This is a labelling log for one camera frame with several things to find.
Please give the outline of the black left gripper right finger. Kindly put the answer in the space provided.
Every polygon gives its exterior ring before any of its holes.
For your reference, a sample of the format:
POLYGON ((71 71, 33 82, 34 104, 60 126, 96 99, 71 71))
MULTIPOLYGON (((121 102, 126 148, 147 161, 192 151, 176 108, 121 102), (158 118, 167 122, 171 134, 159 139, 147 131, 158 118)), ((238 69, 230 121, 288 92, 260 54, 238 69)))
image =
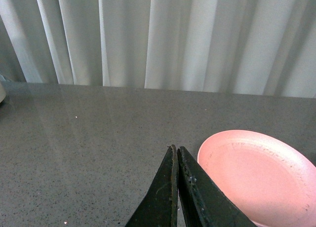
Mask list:
POLYGON ((178 190, 188 227, 254 227, 217 187, 185 147, 177 151, 178 190))

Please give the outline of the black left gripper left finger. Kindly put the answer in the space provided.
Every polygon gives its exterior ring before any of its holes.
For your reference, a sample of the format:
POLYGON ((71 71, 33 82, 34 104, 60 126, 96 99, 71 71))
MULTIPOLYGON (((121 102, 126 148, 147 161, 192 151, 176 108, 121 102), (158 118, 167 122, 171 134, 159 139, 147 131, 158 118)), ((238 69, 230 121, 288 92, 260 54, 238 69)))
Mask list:
POLYGON ((178 155, 170 145, 160 167, 127 227, 175 227, 178 212, 178 155))

